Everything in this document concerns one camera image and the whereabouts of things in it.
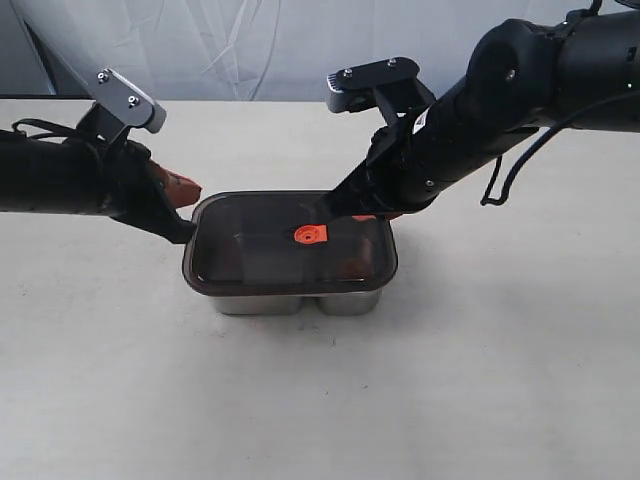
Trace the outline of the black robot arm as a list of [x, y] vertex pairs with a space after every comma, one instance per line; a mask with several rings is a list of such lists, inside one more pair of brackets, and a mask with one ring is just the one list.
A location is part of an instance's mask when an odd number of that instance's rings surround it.
[[555, 26], [509, 19], [481, 38], [445, 94], [418, 74], [396, 57], [328, 76], [332, 112], [375, 108], [385, 124], [317, 202], [323, 220], [419, 212], [520, 143], [539, 149], [565, 129], [637, 132], [639, 15], [574, 10]]

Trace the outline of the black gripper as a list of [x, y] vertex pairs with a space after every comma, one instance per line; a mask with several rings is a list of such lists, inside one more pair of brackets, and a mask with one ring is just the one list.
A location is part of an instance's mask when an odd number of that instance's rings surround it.
[[318, 201], [325, 221], [357, 222], [427, 208], [455, 183], [505, 153], [505, 102], [452, 89], [374, 135], [365, 159]]

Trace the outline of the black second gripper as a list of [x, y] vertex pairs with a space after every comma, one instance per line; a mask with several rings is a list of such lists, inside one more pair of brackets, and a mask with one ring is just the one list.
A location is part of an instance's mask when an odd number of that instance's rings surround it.
[[91, 216], [110, 218], [174, 245], [189, 243], [195, 224], [180, 217], [177, 208], [200, 200], [199, 184], [154, 162], [151, 151], [133, 140], [97, 140], [89, 151], [98, 167]]

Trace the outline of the black second robot arm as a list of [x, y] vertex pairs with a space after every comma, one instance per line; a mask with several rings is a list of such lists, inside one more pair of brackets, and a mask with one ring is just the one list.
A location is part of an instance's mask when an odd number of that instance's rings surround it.
[[169, 198], [174, 175], [132, 140], [120, 145], [67, 138], [61, 143], [1, 132], [1, 211], [107, 217], [187, 244], [196, 226]]

